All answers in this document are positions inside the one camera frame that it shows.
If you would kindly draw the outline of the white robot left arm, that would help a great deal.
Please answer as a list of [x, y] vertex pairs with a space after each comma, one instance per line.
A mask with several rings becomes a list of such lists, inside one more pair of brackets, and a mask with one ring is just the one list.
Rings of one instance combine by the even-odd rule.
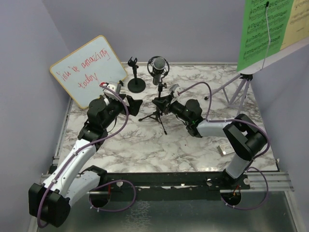
[[37, 218], [39, 228], [60, 227], [71, 207], [88, 191], [106, 187], [105, 170], [98, 167], [81, 169], [111, 137], [107, 128], [118, 115], [136, 116], [142, 102], [126, 94], [104, 94], [90, 102], [87, 121], [71, 152], [47, 179], [41, 184], [33, 184], [28, 191], [29, 213]]

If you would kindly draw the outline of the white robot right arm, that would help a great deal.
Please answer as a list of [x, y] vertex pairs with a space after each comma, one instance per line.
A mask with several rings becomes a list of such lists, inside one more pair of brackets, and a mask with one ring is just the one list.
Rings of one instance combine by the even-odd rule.
[[184, 121], [188, 133], [197, 138], [226, 137], [235, 151], [229, 165], [224, 169], [222, 184], [233, 189], [239, 184], [239, 177], [247, 169], [254, 156], [267, 144], [267, 135], [245, 114], [227, 120], [206, 120], [198, 100], [189, 99], [185, 105], [171, 95], [156, 97], [152, 103], [164, 113], [172, 113]]

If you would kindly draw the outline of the black tripod mic stand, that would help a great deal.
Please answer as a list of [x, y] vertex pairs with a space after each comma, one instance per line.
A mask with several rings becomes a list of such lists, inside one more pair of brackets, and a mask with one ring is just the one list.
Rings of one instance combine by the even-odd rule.
[[[157, 90], [158, 90], [158, 97], [157, 98], [158, 99], [161, 99], [161, 93], [163, 91], [163, 88], [167, 88], [167, 85], [166, 85], [166, 83], [163, 83], [162, 81], [160, 81], [159, 84], [158, 84], [158, 88], [157, 88]], [[161, 124], [163, 131], [164, 131], [164, 134], [167, 135], [167, 132], [166, 132], [165, 127], [164, 127], [162, 120], [161, 120], [162, 115], [163, 115], [163, 113], [161, 112], [161, 110], [158, 107], [156, 107], [156, 110], [154, 112], [152, 112], [150, 115], [147, 115], [143, 118], [139, 118], [139, 121], [143, 121], [144, 119], [147, 119], [147, 118], [155, 120], [155, 121], [157, 121]]]

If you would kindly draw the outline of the black condenser microphone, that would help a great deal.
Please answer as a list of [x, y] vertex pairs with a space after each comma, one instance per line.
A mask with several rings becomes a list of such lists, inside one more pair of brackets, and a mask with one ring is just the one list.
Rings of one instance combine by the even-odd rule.
[[147, 62], [147, 71], [153, 78], [153, 84], [157, 86], [162, 78], [168, 75], [170, 71], [169, 63], [161, 56], [154, 56]]

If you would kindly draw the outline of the black round-base mic stand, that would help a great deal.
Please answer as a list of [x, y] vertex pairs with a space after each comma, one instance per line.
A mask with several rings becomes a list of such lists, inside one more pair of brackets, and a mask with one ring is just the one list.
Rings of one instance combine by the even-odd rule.
[[141, 93], [146, 88], [145, 81], [137, 77], [137, 69], [139, 68], [139, 66], [137, 65], [137, 61], [137, 58], [133, 60], [131, 57], [127, 62], [128, 66], [132, 68], [134, 75], [134, 78], [131, 79], [127, 84], [128, 90], [132, 93]]

